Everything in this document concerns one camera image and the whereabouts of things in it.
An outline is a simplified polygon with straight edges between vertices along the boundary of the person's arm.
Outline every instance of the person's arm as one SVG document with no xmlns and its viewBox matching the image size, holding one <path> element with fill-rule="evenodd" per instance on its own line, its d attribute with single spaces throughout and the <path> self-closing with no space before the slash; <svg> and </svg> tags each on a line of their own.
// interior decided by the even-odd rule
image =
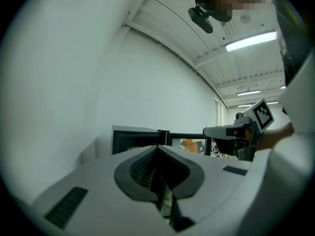
<svg viewBox="0 0 315 236">
<path fill-rule="evenodd" d="M 255 151 L 273 148 L 282 138 L 291 136 L 294 133 L 291 122 L 279 129 L 266 130 L 260 139 Z"/>
</svg>

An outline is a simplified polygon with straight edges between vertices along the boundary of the white surface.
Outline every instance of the white surface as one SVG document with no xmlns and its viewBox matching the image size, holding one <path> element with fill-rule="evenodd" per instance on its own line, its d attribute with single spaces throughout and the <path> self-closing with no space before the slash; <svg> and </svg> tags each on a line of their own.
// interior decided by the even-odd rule
<svg viewBox="0 0 315 236">
<path fill-rule="evenodd" d="M 226 120 L 226 106 L 221 102 L 221 112 L 222 112 L 222 126 L 225 125 L 225 120 Z"/>
<path fill-rule="evenodd" d="M 215 113 L 216 113 L 216 126 L 220 126 L 220 105 L 215 101 Z"/>
<path fill-rule="evenodd" d="M 304 198 L 302 194 L 314 175 L 314 149 L 314 133 L 296 134 L 274 146 L 259 192 L 238 235 L 266 235 L 292 211 L 298 199 Z"/>
<path fill-rule="evenodd" d="M 82 164 L 92 163 L 95 161 L 95 141 L 93 141 L 83 152 L 82 152 Z"/>
<path fill-rule="evenodd" d="M 148 148 L 105 156 L 93 164 L 81 166 L 40 195 L 32 207 L 44 215 L 74 186 L 78 186 L 87 189 L 88 193 L 64 228 L 71 235 L 175 234 L 153 203 L 132 200 L 114 180 L 114 171 L 122 161 Z"/>
<path fill-rule="evenodd" d="M 93 77 L 132 1 L 29 0 L 5 36 L 2 176 L 28 204 L 95 139 Z"/>
<path fill-rule="evenodd" d="M 265 174 L 266 165 L 268 162 L 268 157 L 270 154 L 269 149 L 266 149 L 260 152 L 254 159 L 253 163 L 250 163 L 249 171 L 246 173 L 245 177 L 243 177 L 242 181 L 236 185 L 233 185 L 231 189 L 233 189 L 233 193 L 229 195 L 224 202 L 217 202 L 216 207 L 212 210 L 212 213 L 209 213 L 208 216 L 204 217 L 202 221 L 196 224 L 193 227 L 187 228 L 186 230 L 180 232 L 181 236 L 206 236 L 206 235 L 215 235 L 215 236 L 232 236 L 236 235 L 237 229 L 242 223 L 243 217 L 249 209 L 250 205 L 257 192 L 259 191 L 259 187 L 263 176 Z M 246 167 L 240 166 L 239 163 L 249 163 L 245 161 L 236 161 L 233 159 L 222 160 L 220 158 L 213 158 L 218 162 L 227 165 L 233 165 L 236 167 L 240 167 L 245 169 Z M 226 194 L 228 188 L 223 191 L 223 195 Z M 213 194 L 216 193 L 216 190 L 211 188 L 210 190 Z M 206 204 L 211 206 L 210 201 L 216 202 L 220 200 L 220 196 L 217 193 L 216 195 L 209 195 L 209 202 Z M 189 205 L 187 200 L 182 200 L 183 208 L 186 208 L 184 205 Z M 187 211 L 187 213 L 192 214 L 193 212 L 198 213 L 197 209 L 191 209 Z"/>
<path fill-rule="evenodd" d="M 281 128 L 290 122 L 289 116 L 287 116 L 285 113 L 282 112 L 282 109 L 283 109 L 282 105 L 279 105 L 279 106 L 270 105 L 269 109 L 271 111 L 271 114 L 274 117 L 274 122 L 268 127 L 268 129 Z M 244 112 L 245 110 L 246 108 L 240 108 L 240 109 L 227 111 L 225 125 L 234 124 L 236 114 L 239 112 Z"/>
<path fill-rule="evenodd" d="M 66 225 L 67 232 L 80 236 L 104 235 L 104 232 L 110 235 L 123 235 L 126 232 L 131 235 L 176 234 L 154 204 L 133 201 L 119 189 L 113 178 L 114 170 L 121 162 L 148 148 L 108 155 L 80 167 L 46 190 L 32 207 L 39 214 L 45 214 L 73 186 L 79 186 L 87 189 L 88 193 Z M 196 222 L 180 234 L 219 235 L 220 231 L 235 234 L 259 189 L 269 152 L 261 152 L 252 163 L 166 148 L 198 163 L 205 173 L 204 182 L 194 196 L 178 201 L 182 216 Z M 222 170 L 225 166 L 248 172 L 245 176 L 230 173 Z"/>
<path fill-rule="evenodd" d="M 312 48 L 297 75 L 280 98 L 296 133 L 315 132 L 315 50 Z"/>
<path fill-rule="evenodd" d="M 271 90 L 260 90 L 260 91 L 254 91 L 254 93 L 250 93 L 250 94 L 233 94 L 230 96 L 226 96 L 224 97 L 225 100 L 231 100 L 231 101 L 236 101 L 236 102 L 242 102 L 242 100 L 246 100 L 250 103 L 254 102 L 256 103 L 257 101 L 255 101 L 255 99 L 258 99 L 260 97 L 260 99 L 264 98 L 264 96 L 271 95 L 271 94 L 277 94 L 277 95 L 281 95 L 281 93 L 283 92 L 282 89 L 276 88 L 276 89 L 271 89 Z"/>
<path fill-rule="evenodd" d="M 157 42 L 131 30 L 107 66 L 96 121 L 97 156 L 109 151 L 112 125 L 196 134 L 215 125 L 213 90 Z"/>
<path fill-rule="evenodd" d="M 139 0 L 133 4 L 137 7 Z M 206 34 L 193 23 L 188 14 L 192 7 L 195 7 L 194 0 L 144 0 L 138 13 L 129 18 L 126 25 L 150 35 L 180 55 L 198 70 L 229 107 L 236 106 L 240 99 L 225 100 L 226 97 L 248 90 L 264 90 L 265 98 L 278 100 L 280 92 L 274 90 L 284 85 L 284 68 L 277 41 L 231 53 L 227 53 L 224 47 L 253 34 L 278 31 L 275 6 L 266 2 L 251 10 L 233 11 L 232 20 L 224 26 L 210 17 L 214 28 L 212 34 Z M 244 15 L 251 17 L 248 24 L 241 22 Z M 257 95 L 255 99 L 262 98 L 262 95 Z"/>
</svg>

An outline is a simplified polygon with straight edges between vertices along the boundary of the white wall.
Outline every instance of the white wall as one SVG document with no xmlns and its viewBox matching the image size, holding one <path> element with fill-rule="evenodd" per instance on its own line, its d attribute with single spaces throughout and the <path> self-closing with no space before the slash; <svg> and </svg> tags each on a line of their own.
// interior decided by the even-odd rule
<svg viewBox="0 0 315 236">
<path fill-rule="evenodd" d="M 14 19 L 0 53 L 1 171 L 27 203 L 96 138 L 95 78 L 131 2 L 29 0 Z"/>
<path fill-rule="evenodd" d="M 274 122 L 268 127 L 268 129 L 281 128 L 290 122 L 289 116 L 282 112 L 282 106 L 269 106 L 269 108 L 274 117 Z M 225 125 L 232 125 L 235 121 L 235 115 L 238 112 L 243 112 L 245 110 L 246 109 L 235 109 L 227 111 Z"/>
<path fill-rule="evenodd" d="M 214 126 L 213 90 L 155 41 L 131 30 L 108 66 L 97 114 L 98 156 L 110 153 L 112 125 L 179 133 Z"/>
</svg>

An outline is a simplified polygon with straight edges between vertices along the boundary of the person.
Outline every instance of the person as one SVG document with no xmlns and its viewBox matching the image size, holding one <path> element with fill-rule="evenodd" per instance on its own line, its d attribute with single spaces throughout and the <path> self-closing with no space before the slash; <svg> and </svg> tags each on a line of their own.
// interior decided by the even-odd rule
<svg viewBox="0 0 315 236">
<path fill-rule="evenodd" d="M 233 10 L 248 9 L 250 4 L 261 3 L 265 0 L 201 1 L 205 6 L 208 5 L 209 9 L 219 11 L 222 16 L 231 17 Z M 310 7 L 308 7 L 310 0 L 304 0 L 303 3 L 300 3 L 298 0 L 268 1 L 271 1 L 276 6 L 277 21 L 281 29 L 278 41 L 284 66 L 285 85 L 288 86 L 313 46 L 311 35 L 314 32 L 314 22 L 313 16 L 309 12 Z M 273 148 L 279 140 L 291 136 L 293 133 L 294 129 L 291 123 L 279 129 L 266 130 L 262 134 L 255 151 Z M 252 139 L 252 131 L 250 129 L 245 130 L 244 139 L 250 143 Z"/>
</svg>

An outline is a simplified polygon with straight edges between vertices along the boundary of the black panel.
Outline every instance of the black panel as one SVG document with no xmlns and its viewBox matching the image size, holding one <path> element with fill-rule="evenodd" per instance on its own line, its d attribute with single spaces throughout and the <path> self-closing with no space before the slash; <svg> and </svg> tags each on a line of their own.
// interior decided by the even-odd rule
<svg viewBox="0 0 315 236">
<path fill-rule="evenodd" d="M 228 171 L 228 172 L 232 172 L 235 174 L 239 174 L 242 176 L 245 176 L 247 173 L 247 170 L 243 170 L 243 169 L 239 169 L 239 168 L 235 168 L 235 167 L 231 167 L 231 166 L 226 166 L 223 168 L 224 171 Z"/>
<path fill-rule="evenodd" d="M 48 212 L 45 218 L 55 226 L 63 229 L 87 192 L 86 189 L 74 187 Z"/>
<path fill-rule="evenodd" d="M 157 169 L 157 161 L 154 160 L 154 157 L 156 158 L 155 152 L 154 150 L 133 163 L 129 171 L 131 178 L 148 190 L 151 189 L 153 176 Z"/>
<path fill-rule="evenodd" d="M 197 168 L 197 164 L 192 161 L 190 161 L 192 164 L 190 165 L 191 167 L 189 167 L 189 164 L 187 164 L 184 159 L 185 158 L 178 156 L 174 152 L 161 147 L 158 158 L 158 167 L 165 178 L 166 184 L 172 191 L 174 191 L 173 189 L 175 187 L 180 186 L 189 176 L 193 177 L 193 174 L 190 174 L 190 172 Z M 192 190 L 196 189 L 197 191 L 199 186 L 191 186 L 191 188 Z"/>
<path fill-rule="evenodd" d="M 215 139 L 219 147 L 220 153 L 235 156 L 235 140 Z"/>
<path fill-rule="evenodd" d="M 204 134 L 181 134 L 181 133 L 168 133 L 166 145 L 172 146 L 172 139 L 205 139 L 205 155 L 211 153 L 211 138 Z"/>
<path fill-rule="evenodd" d="M 139 160 L 143 160 L 144 157 L 150 157 L 151 152 L 155 152 L 157 146 L 152 146 L 146 151 L 129 158 L 128 160 L 122 162 L 117 166 L 114 172 L 114 179 L 118 187 L 130 198 L 143 201 L 158 203 L 158 195 L 144 187 L 138 180 L 138 175 L 145 175 L 146 172 L 143 168 L 148 167 L 148 165 L 136 165 Z"/>
<path fill-rule="evenodd" d="M 162 208 L 163 208 L 165 192 L 166 192 L 166 181 L 164 178 L 162 178 L 162 183 L 160 185 L 160 189 L 158 193 L 158 204 L 157 204 L 157 208 L 160 212 L 162 211 Z"/>
<path fill-rule="evenodd" d="M 163 182 L 162 173 L 160 171 L 155 171 L 153 173 L 150 190 L 153 191 L 154 193 L 157 193 L 158 196 L 160 196 L 161 194 L 162 182 Z"/>
<path fill-rule="evenodd" d="M 113 154 L 125 152 L 131 147 L 165 145 L 166 132 L 113 131 Z"/>
<path fill-rule="evenodd" d="M 178 203 L 177 203 L 177 199 L 173 197 L 173 206 L 172 206 L 172 212 L 171 212 L 171 218 L 170 218 L 170 225 L 177 232 L 180 232 L 194 224 L 195 223 L 191 219 L 182 216 Z"/>
<path fill-rule="evenodd" d="M 233 128 L 227 128 L 225 134 L 226 136 L 233 136 Z"/>
</svg>

